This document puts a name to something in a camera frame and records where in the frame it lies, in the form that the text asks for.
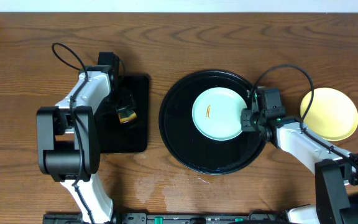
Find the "yellow green scrub sponge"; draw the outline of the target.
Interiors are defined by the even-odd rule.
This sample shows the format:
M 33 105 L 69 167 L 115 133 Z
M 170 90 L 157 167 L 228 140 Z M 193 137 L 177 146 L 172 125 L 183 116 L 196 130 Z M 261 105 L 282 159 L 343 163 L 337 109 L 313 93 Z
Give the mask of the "yellow green scrub sponge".
M 118 112 L 119 122 L 121 124 L 132 122 L 137 119 L 137 114 L 132 109 L 123 109 Z

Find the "mint plate front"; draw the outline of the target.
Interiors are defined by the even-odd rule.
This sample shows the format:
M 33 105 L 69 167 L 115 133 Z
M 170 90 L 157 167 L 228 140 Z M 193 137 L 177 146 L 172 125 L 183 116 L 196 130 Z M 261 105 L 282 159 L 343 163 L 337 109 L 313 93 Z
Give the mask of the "mint plate front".
M 237 92 L 214 87 L 194 101 L 191 115 L 197 130 L 216 141 L 228 141 L 242 133 L 241 112 L 247 105 Z

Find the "yellow plate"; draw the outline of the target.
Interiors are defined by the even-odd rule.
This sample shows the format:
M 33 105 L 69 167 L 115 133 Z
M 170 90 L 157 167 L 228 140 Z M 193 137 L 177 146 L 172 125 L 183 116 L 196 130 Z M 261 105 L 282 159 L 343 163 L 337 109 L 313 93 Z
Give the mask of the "yellow plate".
M 317 88 L 307 93 L 300 103 L 304 123 L 328 141 L 351 136 L 358 126 L 358 111 L 353 101 L 333 88 Z

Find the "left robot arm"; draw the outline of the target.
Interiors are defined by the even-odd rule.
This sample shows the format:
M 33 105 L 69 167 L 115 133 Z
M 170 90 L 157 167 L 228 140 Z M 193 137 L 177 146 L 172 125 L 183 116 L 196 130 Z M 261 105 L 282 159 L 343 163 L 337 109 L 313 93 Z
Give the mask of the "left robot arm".
M 96 121 L 98 116 L 112 116 L 126 124 L 137 117 L 131 93 L 121 86 L 120 67 L 99 63 L 80 68 L 69 94 L 36 114 L 39 168 L 71 193 L 82 223 L 113 220 L 114 202 L 98 175 L 107 129 Z

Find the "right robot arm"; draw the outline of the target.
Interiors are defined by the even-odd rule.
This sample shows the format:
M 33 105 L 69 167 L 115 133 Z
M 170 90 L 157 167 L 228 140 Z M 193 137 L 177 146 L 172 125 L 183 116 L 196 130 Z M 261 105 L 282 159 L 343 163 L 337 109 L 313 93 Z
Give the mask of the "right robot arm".
M 290 223 L 358 223 L 358 153 L 318 136 L 283 108 L 243 109 L 242 130 L 257 133 L 314 174 L 316 203 L 289 209 Z

